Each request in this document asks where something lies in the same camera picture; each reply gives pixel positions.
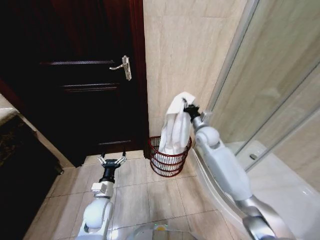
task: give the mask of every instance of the dark wooden door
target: dark wooden door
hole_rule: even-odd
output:
[[[0,77],[12,92],[2,94],[75,166],[86,155],[141,150],[144,40],[142,0],[5,0]],[[131,81],[109,69],[124,55]]]

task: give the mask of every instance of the door frame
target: door frame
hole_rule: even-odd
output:
[[[144,9],[143,0],[127,0],[130,11],[130,29],[131,42],[133,48],[133,60],[130,62],[132,75],[135,76],[138,84],[138,102],[139,114],[142,121],[140,146],[144,157],[148,156],[148,138],[149,138],[149,114],[148,114],[148,91],[147,91],[147,69],[146,69],[146,47],[145,47],[145,29],[144,29]],[[20,111],[27,119],[32,120],[28,108],[15,92],[0,78],[0,92]]]
[[[143,155],[148,158],[149,139],[149,113],[148,113],[148,91],[147,91],[147,67],[145,46],[145,25],[143,0],[128,0],[130,5],[130,27],[132,32],[132,46],[134,53],[134,64],[136,79],[138,82],[139,104],[141,109],[142,129],[141,141]]]

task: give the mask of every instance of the red wire basket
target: red wire basket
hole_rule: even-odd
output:
[[[152,170],[160,176],[173,177],[182,171],[188,156],[188,151],[192,145],[192,140],[191,137],[189,137],[189,141],[182,153],[169,155],[158,151],[160,138],[160,136],[152,136],[148,140],[150,166]]]

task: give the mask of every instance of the door handle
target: door handle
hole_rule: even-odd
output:
[[[110,70],[117,70],[123,68],[125,72],[125,78],[130,81],[132,76],[131,76],[131,70],[130,70],[130,63],[129,63],[129,57],[126,55],[123,56],[122,58],[122,64],[116,67],[109,67]]]

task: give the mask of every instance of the white robotic arm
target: white robotic arm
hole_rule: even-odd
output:
[[[246,214],[242,222],[252,239],[296,239],[276,211],[253,195],[249,177],[236,156],[221,141],[218,131],[203,121],[205,116],[198,109],[193,104],[184,108],[191,117],[195,142],[222,191]]]
[[[91,190],[94,200],[85,208],[83,221],[77,240],[106,240],[108,226],[114,211],[114,204],[110,201],[114,194],[115,170],[126,162],[126,152],[118,160],[105,161],[104,154],[98,157],[104,173],[99,182],[93,183]]]

